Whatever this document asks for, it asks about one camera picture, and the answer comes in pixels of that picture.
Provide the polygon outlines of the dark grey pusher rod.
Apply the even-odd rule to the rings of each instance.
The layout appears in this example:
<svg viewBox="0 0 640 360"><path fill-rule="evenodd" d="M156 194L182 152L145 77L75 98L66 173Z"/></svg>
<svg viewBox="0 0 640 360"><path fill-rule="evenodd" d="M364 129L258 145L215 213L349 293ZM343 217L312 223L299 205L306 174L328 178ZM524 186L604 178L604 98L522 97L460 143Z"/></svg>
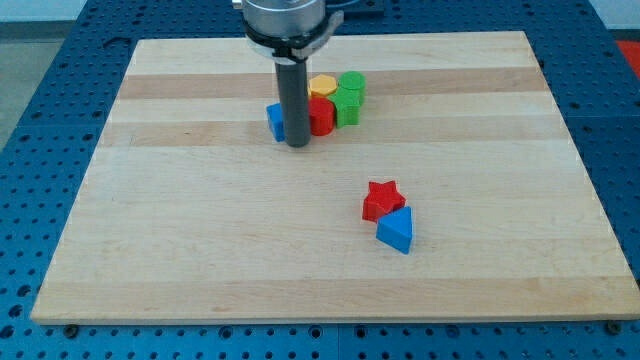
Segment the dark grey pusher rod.
<svg viewBox="0 0 640 360"><path fill-rule="evenodd" d="M285 142L294 148L311 139L306 63L275 64Z"/></svg>

